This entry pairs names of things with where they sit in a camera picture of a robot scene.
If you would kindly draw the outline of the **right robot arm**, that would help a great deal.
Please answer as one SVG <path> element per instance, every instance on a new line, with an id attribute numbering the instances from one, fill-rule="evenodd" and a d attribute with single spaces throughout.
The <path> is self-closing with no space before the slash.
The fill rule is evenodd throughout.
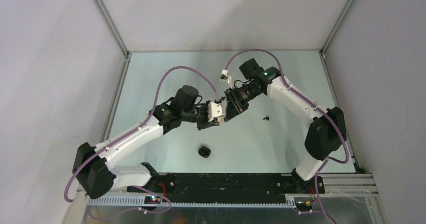
<path id="1" fill-rule="evenodd" d="M 242 114 L 249 107 L 249 101 L 264 94 L 279 101 L 296 115 L 307 127 L 304 141 L 306 155 L 296 166 L 292 179 L 295 191 L 305 193 L 312 187 L 312 178 L 322 169 L 330 154 L 344 147 L 345 159 L 349 160 L 349 151 L 343 111 L 338 108 L 326 108 L 307 98 L 294 87 L 276 67 L 263 69 L 255 59 L 249 59 L 240 67 L 246 82 L 240 87 L 222 70 L 221 80 L 227 81 L 229 88 L 225 91 L 227 106 L 225 121 Z"/>

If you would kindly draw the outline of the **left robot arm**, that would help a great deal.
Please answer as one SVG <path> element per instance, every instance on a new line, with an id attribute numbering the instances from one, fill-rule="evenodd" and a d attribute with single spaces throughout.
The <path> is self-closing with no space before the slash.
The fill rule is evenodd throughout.
<path id="1" fill-rule="evenodd" d="M 73 178 L 86 194 L 97 199 L 111 189 L 140 186 L 146 192 L 158 188 L 159 179 L 148 164 L 119 167 L 119 162 L 144 144 L 180 127 L 195 123 L 198 130 L 218 126 L 225 114 L 223 99 L 197 103 L 198 90 L 184 85 L 174 97 L 154 106 L 135 126 L 97 145 L 80 145 L 72 168 Z"/>

